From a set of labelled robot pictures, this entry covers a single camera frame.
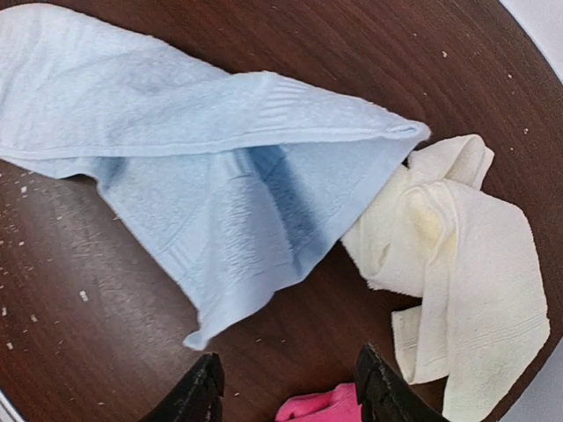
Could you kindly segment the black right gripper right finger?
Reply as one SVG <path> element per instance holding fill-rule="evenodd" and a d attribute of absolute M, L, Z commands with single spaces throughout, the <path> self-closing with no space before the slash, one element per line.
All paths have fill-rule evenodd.
<path fill-rule="evenodd" d="M 355 365 L 355 391 L 361 421 L 447 422 L 407 384 L 371 344 L 365 344 Z"/>

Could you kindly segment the cream white towel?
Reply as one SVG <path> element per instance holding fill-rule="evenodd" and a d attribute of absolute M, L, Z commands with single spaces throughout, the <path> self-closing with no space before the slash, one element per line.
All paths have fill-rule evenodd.
<path fill-rule="evenodd" d="M 450 421 L 485 419 L 550 334 L 529 222 L 482 191 L 493 160 L 478 135 L 414 151 L 342 238 L 369 287 L 420 298 L 391 315 L 395 357 L 446 380 Z"/>

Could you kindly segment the light blue towel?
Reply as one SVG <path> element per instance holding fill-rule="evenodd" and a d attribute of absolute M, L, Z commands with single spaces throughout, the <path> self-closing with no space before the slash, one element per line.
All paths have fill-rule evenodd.
<path fill-rule="evenodd" d="M 2 159 L 93 178 L 195 306 L 194 350 L 304 280 L 429 134 L 60 6 L 1 13 Z"/>

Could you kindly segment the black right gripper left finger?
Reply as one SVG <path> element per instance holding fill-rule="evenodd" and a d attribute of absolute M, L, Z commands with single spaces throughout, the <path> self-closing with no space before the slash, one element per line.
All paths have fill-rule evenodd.
<path fill-rule="evenodd" d="M 203 354 L 143 422 L 221 422 L 223 394 L 219 355 Z"/>

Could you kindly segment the pink towel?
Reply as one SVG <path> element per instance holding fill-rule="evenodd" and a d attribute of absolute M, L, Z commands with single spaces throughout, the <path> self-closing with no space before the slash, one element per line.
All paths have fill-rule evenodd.
<path fill-rule="evenodd" d="M 291 397 L 277 411 L 274 421 L 360 422 L 361 410 L 355 385 L 341 383 L 324 393 Z"/>

